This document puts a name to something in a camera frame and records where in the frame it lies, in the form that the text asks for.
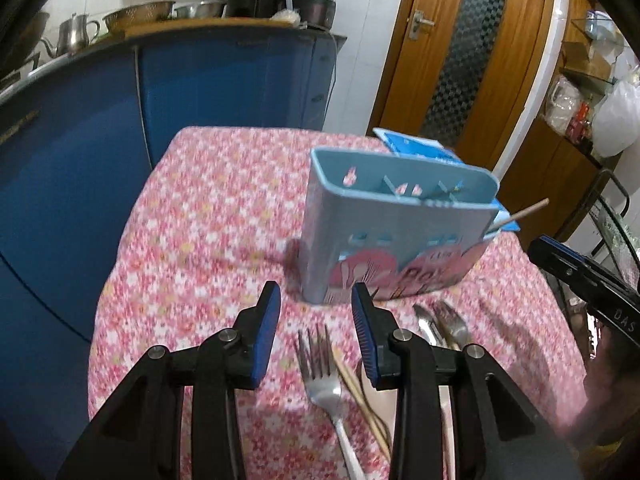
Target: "wooden chopstick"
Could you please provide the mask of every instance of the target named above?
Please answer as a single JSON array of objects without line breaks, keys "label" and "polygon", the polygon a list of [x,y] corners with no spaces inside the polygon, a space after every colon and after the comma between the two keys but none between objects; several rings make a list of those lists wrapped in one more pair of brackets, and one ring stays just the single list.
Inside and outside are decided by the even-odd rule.
[{"label": "wooden chopstick", "polygon": [[358,391],[362,394],[362,400],[365,404],[365,406],[367,407],[367,409],[369,410],[369,413],[371,414],[371,416],[373,417],[373,419],[376,421],[376,425],[378,427],[378,429],[380,430],[380,433],[382,434],[382,437],[385,439],[386,444],[389,447],[389,451],[391,450],[391,445],[393,442],[393,438],[391,436],[391,434],[389,433],[389,430],[386,426],[386,423],[384,420],[382,420],[382,417],[379,416],[374,409],[371,407],[371,404],[369,403],[369,399],[367,399],[366,394],[364,393],[364,388],[362,387],[362,378],[358,376],[358,374],[360,373],[360,371],[358,370],[358,368],[356,368],[355,373],[351,375],[351,379],[355,382],[356,386],[358,387]]},{"label": "wooden chopstick", "polygon": [[547,206],[549,204],[549,199],[545,198],[543,200],[541,200],[540,202],[536,202],[534,205],[530,205],[529,207],[526,207],[524,209],[522,209],[521,211],[518,211],[516,214],[513,214],[511,216],[509,216],[508,218],[505,218],[504,220],[500,220],[499,222],[496,222],[494,224],[491,224],[489,226],[489,228],[486,230],[485,235],[493,232],[493,231],[497,231],[498,229],[500,229],[500,227],[503,227],[505,225],[507,225],[510,222],[515,222],[516,220],[520,220],[521,218],[524,218],[527,215],[530,215],[531,213],[535,213],[537,210],[542,209],[543,207]]},{"label": "wooden chopstick", "polygon": [[355,373],[353,373],[353,370],[351,370],[351,368],[344,364],[343,360],[340,359],[340,356],[337,355],[335,349],[332,349],[332,351],[334,352],[335,365],[340,372],[340,376],[342,377],[345,386],[347,386],[347,389],[350,391],[353,400],[356,401],[356,404],[360,408],[362,415],[364,415],[364,418],[371,429],[371,433],[373,433],[373,436],[378,441],[378,445],[380,446],[382,454],[386,457],[387,460],[390,461],[391,452],[389,449],[389,444],[386,441],[386,438],[383,436],[384,430],[381,431],[379,426],[380,422],[377,420],[375,413],[373,413],[367,406],[367,403],[365,402],[363,397],[363,393],[360,389],[358,378],[356,377]]}]

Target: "metal pot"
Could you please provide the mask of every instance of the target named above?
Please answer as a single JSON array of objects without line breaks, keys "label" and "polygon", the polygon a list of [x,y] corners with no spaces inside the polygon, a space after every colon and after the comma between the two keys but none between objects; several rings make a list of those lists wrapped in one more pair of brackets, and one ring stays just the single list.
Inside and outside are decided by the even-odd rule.
[{"label": "metal pot", "polygon": [[334,24],[335,0],[291,0],[300,21],[329,30]]},{"label": "metal pot", "polygon": [[[100,32],[100,23],[95,20],[88,22],[86,18],[86,14],[76,15],[73,13],[71,18],[60,23],[58,44],[55,48],[53,48],[53,45],[47,38],[41,38],[40,41],[44,43],[49,57],[59,57],[67,52],[75,54],[76,52],[88,47],[89,43],[98,37],[98,33]],[[95,23],[95,26],[97,27],[94,36],[90,40],[86,33],[86,26],[89,23]]]},{"label": "metal pot", "polygon": [[199,2],[175,9],[175,17],[178,20],[189,18],[219,18],[225,10],[224,2]]}]

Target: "silver fork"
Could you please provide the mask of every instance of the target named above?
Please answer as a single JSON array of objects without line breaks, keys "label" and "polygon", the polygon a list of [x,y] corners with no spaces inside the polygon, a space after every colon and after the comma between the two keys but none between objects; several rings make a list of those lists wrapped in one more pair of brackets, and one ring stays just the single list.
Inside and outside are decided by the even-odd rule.
[{"label": "silver fork", "polygon": [[334,353],[331,350],[329,331],[324,326],[324,339],[320,337],[320,329],[316,326],[316,341],[311,337],[311,330],[306,329],[308,349],[304,342],[302,330],[298,330],[298,364],[300,374],[305,383],[306,396],[309,400],[325,410],[335,428],[340,449],[347,466],[350,480],[366,480],[364,472],[358,462],[356,453],[344,431],[342,414],[340,412],[340,395],[342,386],[335,366]]}]

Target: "shelf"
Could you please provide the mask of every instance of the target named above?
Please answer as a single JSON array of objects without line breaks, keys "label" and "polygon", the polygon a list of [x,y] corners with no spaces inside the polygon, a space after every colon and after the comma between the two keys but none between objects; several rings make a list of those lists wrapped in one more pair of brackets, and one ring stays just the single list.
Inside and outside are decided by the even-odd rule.
[{"label": "shelf", "polygon": [[620,34],[613,20],[604,18],[574,18],[571,22],[591,41],[600,41],[618,46],[621,48],[629,48],[625,43],[625,38]]},{"label": "shelf", "polygon": [[581,91],[589,91],[598,95],[605,95],[614,85],[614,81],[580,72],[571,68],[561,68],[560,73]]}]

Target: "blue cabinet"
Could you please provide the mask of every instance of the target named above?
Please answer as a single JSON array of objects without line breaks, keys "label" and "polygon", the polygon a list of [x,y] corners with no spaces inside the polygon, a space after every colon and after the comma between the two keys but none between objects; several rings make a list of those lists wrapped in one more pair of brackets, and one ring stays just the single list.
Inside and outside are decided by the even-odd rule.
[{"label": "blue cabinet", "polygon": [[303,128],[322,130],[324,126],[326,102],[329,99],[337,54],[334,40],[325,36],[316,40],[305,93]]},{"label": "blue cabinet", "polygon": [[253,126],[303,128],[314,38],[279,31],[269,38],[265,92]]},{"label": "blue cabinet", "polygon": [[0,146],[0,254],[90,340],[150,173],[132,51],[78,60],[24,88],[0,108],[0,132],[23,118]]},{"label": "blue cabinet", "polygon": [[142,115],[153,165],[185,126],[321,130],[335,51],[322,38],[316,63],[316,38],[286,28],[224,27],[141,46]]},{"label": "blue cabinet", "polygon": [[30,462],[53,478],[89,421],[89,343],[47,312],[1,259],[0,326],[0,417]]},{"label": "blue cabinet", "polygon": [[185,126],[257,126],[267,90],[266,33],[212,31],[140,51],[142,113],[155,166]]}]

